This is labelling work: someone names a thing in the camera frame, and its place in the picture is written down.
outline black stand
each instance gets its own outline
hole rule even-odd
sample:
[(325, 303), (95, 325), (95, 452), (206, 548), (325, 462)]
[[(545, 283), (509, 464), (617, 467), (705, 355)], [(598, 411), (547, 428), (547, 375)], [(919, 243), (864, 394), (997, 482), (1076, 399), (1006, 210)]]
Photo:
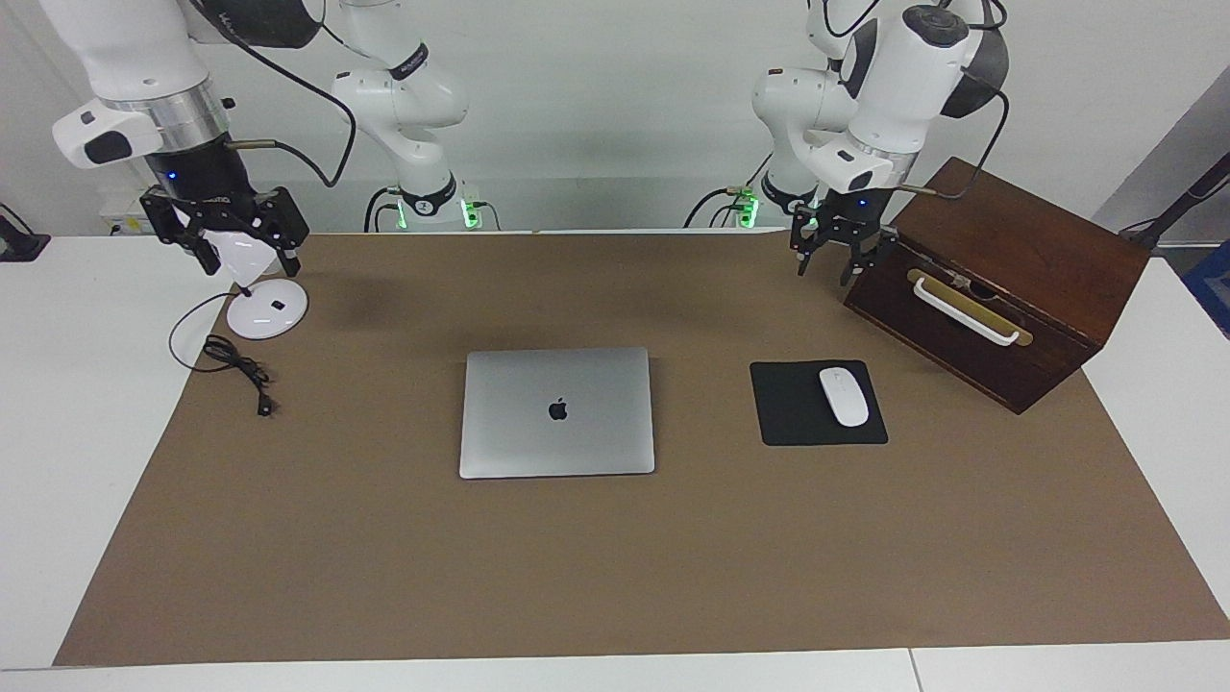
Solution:
[(1175, 203), (1167, 206), (1148, 227), (1125, 231), (1121, 237), (1127, 237), (1137, 245), (1153, 250), (1157, 246), (1162, 234), (1170, 230), (1170, 226), (1175, 225), (1175, 221), (1182, 218), (1192, 206), (1216, 194), (1226, 183), (1226, 179), (1230, 179), (1230, 154), (1221, 156), (1220, 161), (1213, 163), (1213, 167), (1202, 175), (1200, 179), (1196, 181), (1196, 184), (1189, 187), (1182, 197), (1175, 199)]
[(17, 230), (9, 219), (0, 216), (0, 238), (7, 248), (0, 253), (0, 262), (33, 262), (52, 241), (50, 235), (28, 234)]

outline apple logo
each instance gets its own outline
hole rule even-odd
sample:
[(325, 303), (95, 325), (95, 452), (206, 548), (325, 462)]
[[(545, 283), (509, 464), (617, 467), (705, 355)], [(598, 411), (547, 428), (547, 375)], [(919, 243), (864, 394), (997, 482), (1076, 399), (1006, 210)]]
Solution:
[(551, 417), (551, 420), (563, 420), (568, 418), (568, 412), (565, 408), (567, 406), (563, 402), (563, 397), (561, 397), (558, 402), (547, 407), (546, 413)]

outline black charging cable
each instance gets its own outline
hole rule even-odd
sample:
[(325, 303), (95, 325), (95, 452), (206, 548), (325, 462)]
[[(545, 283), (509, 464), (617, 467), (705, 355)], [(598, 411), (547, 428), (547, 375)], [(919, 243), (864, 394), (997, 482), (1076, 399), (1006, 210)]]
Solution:
[(205, 297), (200, 302), (197, 302), (191, 310), (184, 312), (183, 316), (180, 317), (177, 322), (175, 322), (175, 326), (171, 327), (171, 332), (166, 337), (166, 348), (169, 352), (171, 352), (171, 358), (175, 359), (175, 363), (180, 364), (181, 366), (188, 369), (192, 372), (209, 375), (215, 372), (236, 370), (244, 374), (244, 377), (246, 377), (248, 382), (251, 382), (252, 386), (256, 387), (256, 395), (257, 395), (256, 415), (271, 417), (273, 415), (273, 412), (277, 409), (278, 406), (277, 402), (274, 402), (273, 398), (271, 398), (269, 395), (266, 393), (264, 391), (269, 386), (269, 383), (273, 382), (269, 379), (269, 374), (264, 370), (264, 366), (240, 354), (237, 345), (235, 345), (235, 343), (230, 338), (226, 338), (225, 336), (218, 333), (210, 333), (209, 336), (205, 337), (205, 344), (203, 345), (200, 352), (209, 359), (221, 364), (215, 369), (198, 369), (193, 365), (184, 363), (183, 359), (181, 359), (180, 355), (175, 353), (175, 332), (180, 329), (180, 326), (189, 316), (196, 313), (196, 311), (199, 310), (200, 307), (204, 307), (209, 302), (213, 302), (214, 300), (220, 300), (224, 297), (235, 297), (241, 293), (247, 294), (251, 291), (248, 291), (246, 288), (240, 288), (240, 293), (219, 293), (216, 295)]

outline laptop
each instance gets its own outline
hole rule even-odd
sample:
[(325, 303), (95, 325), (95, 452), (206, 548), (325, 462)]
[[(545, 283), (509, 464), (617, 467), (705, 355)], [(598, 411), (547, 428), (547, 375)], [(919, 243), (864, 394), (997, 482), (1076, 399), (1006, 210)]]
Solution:
[(466, 359), (461, 478), (651, 472), (645, 349), (478, 352)]

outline green led light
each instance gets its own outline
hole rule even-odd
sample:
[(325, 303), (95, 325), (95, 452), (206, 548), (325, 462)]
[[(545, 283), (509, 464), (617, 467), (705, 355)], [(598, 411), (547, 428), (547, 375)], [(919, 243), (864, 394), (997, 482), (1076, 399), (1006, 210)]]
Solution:
[(465, 199), (461, 199), (461, 215), (465, 219), (466, 230), (478, 227), (482, 224), (482, 216), (478, 215), (478, 210)]
[(736, 203), (739, 204), (739, 225), (743, 227), (755, 227), (756, 214), (760, 211), (760, 199), (749, 188), (744, 188), (744, 193), (739, 194)]

